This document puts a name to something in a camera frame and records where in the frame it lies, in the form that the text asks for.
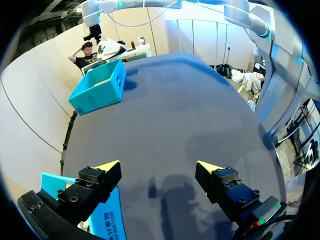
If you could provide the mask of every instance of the cyan cardboard box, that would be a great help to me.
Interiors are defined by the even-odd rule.
[[[79,115],[121,102],[126,70],[121,59],[88,71],[68,101]]]

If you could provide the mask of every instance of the screw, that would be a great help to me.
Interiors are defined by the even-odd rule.
[[[228,182],[225,182],[224,184],[223,184],[223,187],[224,187],[224,189],[229,189],[230,188],[230,183],[228,183]]]
[[[29,207],[29,213],[32,214],[35,211],[35,208],[33,206]]]
[[[240,185],[242,184],[242,180],[240,178],[235,180],[235,185]]]
[[[78,198],[76,196],[73,196],[70,198],[70,202],[76,203],[76,202],[78,202]]]
[[[260,191],[258,190],[258,189],[255,189],[255,190],[253,190],[253,197],[255,198],[255,199],[257,199],[257,198],[259,198],[260,197]]]
[[[243,205],[245,205],[245,203],[246,203],[246,199],[245,199],[244,197],[240,197],[240,198],[238,199],[238,203],[243,206]]]
[[[37,205],[38,205],[39,208],[41,208],[44,205],[44,202],[43,201],[39,201]]]

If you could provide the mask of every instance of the white wall panel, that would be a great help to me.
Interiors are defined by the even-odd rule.
[[[177,21],[165,21],[165,32],[167,36],[169,53],[181,52],[180,34]]]
[[[153,19],[163,12],[164,9],[162,7],[148,7],[147,10],[149,11],[150,19]],[[164,14],[151,22],[153,40],[157,55],[168,54],[170,52],[168,44],[169,38],[166,30],[167,24]]]
[[[200,57],[208,65],[216,65],[217,23],[193,20],[193,34],[194,55]]]
[[[115,41],[119,41],[119,36],[116,29],[116,24],[114,21],[111,20],[111,18],[107,14],[100,14],[101,22],[100,22],[100,28],[101,28],[101,39],[105,40],[106,38],[113,39]]]
[[[73,107],[68,98],[75,89],[77,82],[72,79],[56,42],[51,39],[29,51],[37,72],[42,81],[64,111],[71,117]]]
[[[64,61],[63,64],[65,64],[66,68],[68,68],[72,79],[74,79],[77,83],[82,79],[83,76],[81,70],[74,63],[69,61],[68,56],[76,49],[81,48],[81,46],[85,43],[85,35],[86,33],[84,27],[82,24],[80,24],[70,28],[67,31],[64,31],[54,38],[55,44],[59,49]],[[76,56],[84,57],[84,54],[82,51],[80,51]]]
[[[13,182],[11,186],[19,185],[22,189],[39,191],[42,172],[60,174],[61,154],[20,119],[1,84],[0,114],[0,166],[6,182]]]
[[[230,47],[228,64],[236,69],[247,70],[253,43],[243,27],[234,24],[228,25],[224,63],[227,62],[228,47]]]
[[[62,151],[70,117],[40,78],[30,52],[14,60],[1,74],[10,101],[25,122],[50,145]]]
[[[218,23],[218,46],[217,46],[217,56],[216,56],[216,65],[223,64],[224,55],[225,55],[225,47],[226,47],[226,37],[227,37],[227,28],[229,25]]]
[[[113,13],[114,19],[126,25],[138,25],[149,21],[146,8],[122,9]],[[151,25],[146,24],[137,27],[127,27],[116,24],[116,29],[120,40],[125,42],[127,49],[131,48],[131,41],[138,45],[138,37],[144,37],[145,41],[150,44],[151,54],[156,55],[154,39],[151,32]]]
[[[191,20],[178,20],[181,51],[194,53],[193,25]]]

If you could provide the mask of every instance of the white bag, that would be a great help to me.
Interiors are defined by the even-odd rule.
[[[240,83],[244,79],[244,74],[238,70],[232,69],[231,73],[232,73],[231,79],[236,83]]]
[[[250,73],[250,72],[246,72],[243,75],[242,86],[246,91],[250,91],[251,90],[251,86],[252,86],[251,74],[252,73]]]
[[[111,38],[107,38],[106,40],[101,40],[97,46],[98,49],[98,59],[109,59],[119,53],[122,49],[126,49],[126,47],[120,43],[117,43],[115,40]]]
[[[250,78],[252,80],[252,86],[251,86],[252,91],[256,94],[261,90],[261,81],[255,73],[251,73]]]

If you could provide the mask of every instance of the table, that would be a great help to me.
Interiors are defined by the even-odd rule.
[[[196,161],[231,166],[242,181],[286,200],[275,149],[247,103],[190,52],[131,61],[121,103],[77,116],[66,176],[120,160],[122,217],[128,240],[230,239],[237,229],[210,204]]]
[[[136,54],[143,54],[143,53],[146,54],[147,58],[152,56],[149,43],[146,43],[145,45],[141,44],[139,46],[136,46],[135,49],[133,49],[133,50],[130,50],[130,51],[128,51],[128,50],[130,50],[130,49],[127,49],[127,51],[125,51],[124,53],[121,53],[121,54],[119,54],[119,55],[117,55],[115,57],[109,58],[107,61],[111,62],[111,61],[114,61],[116,59],[124,58],[126,56],[136,55]]]

